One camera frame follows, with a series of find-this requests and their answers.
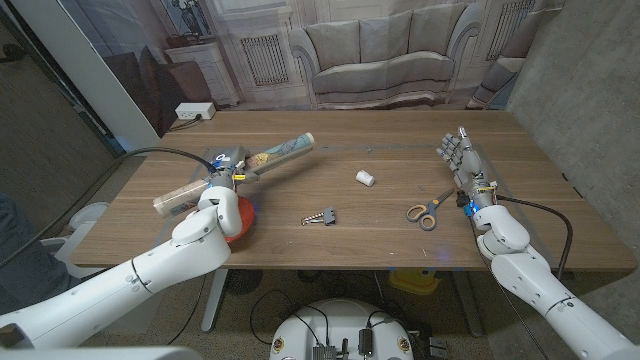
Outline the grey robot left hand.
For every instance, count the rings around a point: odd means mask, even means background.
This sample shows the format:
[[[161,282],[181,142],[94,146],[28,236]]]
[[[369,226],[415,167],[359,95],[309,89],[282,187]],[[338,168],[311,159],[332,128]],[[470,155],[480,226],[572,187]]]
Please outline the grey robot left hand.
[[[259,176],[246,170],[246,163],[250,152],[242,146],[224,149],[214,156],[211,164],[215,172],[207,177],[208,187],[225,187],[233,191],[239,184],[249,184],[257,181]]]

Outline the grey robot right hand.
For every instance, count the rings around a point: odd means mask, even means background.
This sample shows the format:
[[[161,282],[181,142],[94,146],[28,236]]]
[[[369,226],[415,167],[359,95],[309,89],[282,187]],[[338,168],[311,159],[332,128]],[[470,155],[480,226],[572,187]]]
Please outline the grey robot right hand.
[[[495,204],[494,188],[485,174],[485,167],[463,126],[456,135],[447,133],[436,153],[453,173],[458,189],[469,196],[477,210]]]

